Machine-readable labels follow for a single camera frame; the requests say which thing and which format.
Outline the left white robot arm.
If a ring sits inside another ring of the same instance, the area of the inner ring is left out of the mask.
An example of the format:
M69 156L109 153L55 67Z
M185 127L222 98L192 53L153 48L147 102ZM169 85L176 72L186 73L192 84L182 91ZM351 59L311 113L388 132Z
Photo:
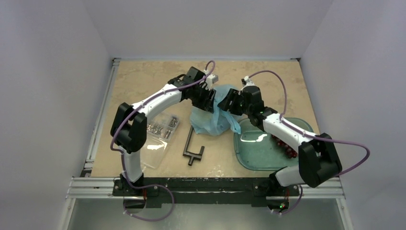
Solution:
M122 176L127 181L124 190L131 196L142 192L143 176L140 151L147 140L147 125L158 114L183 100L191 100L193 106L213 111L215 91L207 86L207 78L213 68L199 70L190 67L187 73L170 79L160 90L133 104L119 105L110 134L110 148L121 154Z

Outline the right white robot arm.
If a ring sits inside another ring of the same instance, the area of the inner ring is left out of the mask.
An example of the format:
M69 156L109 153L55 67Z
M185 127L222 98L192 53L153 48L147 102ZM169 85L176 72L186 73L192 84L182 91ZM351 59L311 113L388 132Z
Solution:
M282 118L276 110L264 105L259 87L246 86L240 91L230 89L218 107L234 115L247 115L253 126L277 137L298 154L296 166L270 174L269 189L273 194L280 195L295 184L315 188L342 172L331 137L326 133L307 133Z

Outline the red fake grapes bunch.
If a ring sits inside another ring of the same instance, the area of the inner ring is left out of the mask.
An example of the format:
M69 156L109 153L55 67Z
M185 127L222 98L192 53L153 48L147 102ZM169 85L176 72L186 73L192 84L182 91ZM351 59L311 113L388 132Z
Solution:
M275 141L276 146L282 150L284 156L288 159L295 159L298 157L298 153L293 150L291 146L283 142L280 138L275 135L271 135L271 140Z

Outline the blue plastic bag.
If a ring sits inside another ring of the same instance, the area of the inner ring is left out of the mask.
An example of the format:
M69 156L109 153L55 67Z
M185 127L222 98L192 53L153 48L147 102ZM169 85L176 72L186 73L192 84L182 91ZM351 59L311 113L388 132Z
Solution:
M233 115L218 107L218 104L225 99L230 89L236 89L236 87L230 84L214 86L216 92L213 101L214 111L212 113L192 107L190 123L197 134L219 136L227 130L241 134L241 126L238 121L242 116Z

